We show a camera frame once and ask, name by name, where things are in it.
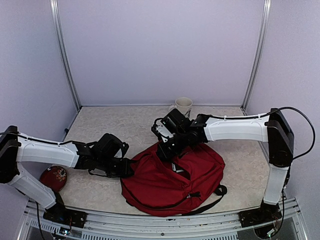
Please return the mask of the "red backpack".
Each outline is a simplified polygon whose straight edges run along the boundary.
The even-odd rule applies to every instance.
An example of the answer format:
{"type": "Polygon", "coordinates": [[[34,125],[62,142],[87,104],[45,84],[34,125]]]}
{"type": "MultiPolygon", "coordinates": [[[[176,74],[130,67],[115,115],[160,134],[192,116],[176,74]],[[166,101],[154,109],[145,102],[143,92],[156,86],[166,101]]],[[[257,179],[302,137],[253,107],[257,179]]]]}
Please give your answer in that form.
{"type": "Polygon", "coordinates": [[[156,217],[201,214],[219,200],[202,206],[212,195],[223,198],[228,190],[221,184],[225,162],[210,146],[201,143],[184,150],[182,157],[163,162],[156,154],[157,144],[133,157],[134,175],[121,178],[121,194],[126,202],[156,217]],[[172,170],[172,163],[184,169],[172,170]]]}

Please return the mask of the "red cap marker short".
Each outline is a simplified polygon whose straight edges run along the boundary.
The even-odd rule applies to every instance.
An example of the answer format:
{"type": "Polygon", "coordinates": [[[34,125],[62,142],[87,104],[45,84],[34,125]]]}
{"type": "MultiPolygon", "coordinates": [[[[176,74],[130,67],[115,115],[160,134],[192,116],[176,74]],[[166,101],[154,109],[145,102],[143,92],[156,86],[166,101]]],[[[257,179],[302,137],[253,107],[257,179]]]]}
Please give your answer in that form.
{"type": "Polygon", "coordinates": [[[175,163],[172,163],[171,167],[172,167],[172,171],[177,173],[177,174],[183,173],[185,171],[181,166],[179,166],[179,165],[177,165],[175,163]]]}

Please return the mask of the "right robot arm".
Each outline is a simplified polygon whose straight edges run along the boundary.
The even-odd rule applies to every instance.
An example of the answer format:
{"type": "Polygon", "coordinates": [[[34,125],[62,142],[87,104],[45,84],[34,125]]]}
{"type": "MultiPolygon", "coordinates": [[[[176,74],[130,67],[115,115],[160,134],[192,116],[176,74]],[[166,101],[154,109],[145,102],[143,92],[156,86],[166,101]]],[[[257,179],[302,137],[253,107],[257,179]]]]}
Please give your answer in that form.
{"type": "Polygon", "coordinates": [[[268,144],[269,174],[256,218],[266,222],[275,212],[286,185],[294,155],[294,133],[279,108],[268,113],[250,116],[213,116],[200,113],[195,119],[185,117],[179,110],[171,110],[157,118],[151,131],[160,144],[157,155],[170,161],[187,147],[222,140],[257,141],[268,144]]]}

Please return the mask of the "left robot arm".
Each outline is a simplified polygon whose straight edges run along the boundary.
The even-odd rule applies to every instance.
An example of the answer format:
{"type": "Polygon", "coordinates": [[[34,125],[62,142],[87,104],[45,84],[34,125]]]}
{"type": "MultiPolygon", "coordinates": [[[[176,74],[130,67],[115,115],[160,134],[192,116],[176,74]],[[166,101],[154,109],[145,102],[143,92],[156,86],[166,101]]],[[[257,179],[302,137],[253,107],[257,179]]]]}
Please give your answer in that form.
{"type": "Polygon", "coordinates": [[[101,170],[107,178],[127,178],[134,174],[125,157],[129,145],[106,133],[98,141],[54,142],[35,138],[10,125],[0,134],[0,182],[8,184],[41,205],[57,221],[70,218],[59,193],[45,186],[27,170],[23,162],[55,164],[76,170],[101,170]]]}

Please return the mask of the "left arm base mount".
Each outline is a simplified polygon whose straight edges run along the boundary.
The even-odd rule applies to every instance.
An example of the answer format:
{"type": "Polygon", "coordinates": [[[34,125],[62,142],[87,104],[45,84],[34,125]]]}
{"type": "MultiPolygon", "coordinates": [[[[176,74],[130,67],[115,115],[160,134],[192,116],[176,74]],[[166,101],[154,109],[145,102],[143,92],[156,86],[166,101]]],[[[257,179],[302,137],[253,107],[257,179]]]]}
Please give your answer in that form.
{"type": "Polygon", "coordinates": [[[43,218],[62,225],[83,228],[87,219],[87,213],[67,208],[54,211],[46,210],[43,214],[43,218]]]}

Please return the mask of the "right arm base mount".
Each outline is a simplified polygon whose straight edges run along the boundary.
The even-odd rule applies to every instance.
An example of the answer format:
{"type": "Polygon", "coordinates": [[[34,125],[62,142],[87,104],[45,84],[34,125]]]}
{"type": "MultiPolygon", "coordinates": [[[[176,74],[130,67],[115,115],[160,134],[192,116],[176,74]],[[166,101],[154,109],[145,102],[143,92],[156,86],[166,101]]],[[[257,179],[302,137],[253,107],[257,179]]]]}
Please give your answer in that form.
{"type": "Polygon", "coordinates": [[[260,225],[275,221],[282,218],[280,210],[274,212],[270,210],[262,210],[260,208],[241,211],[238,213],[239,221],[242,228],[260,225]]]}

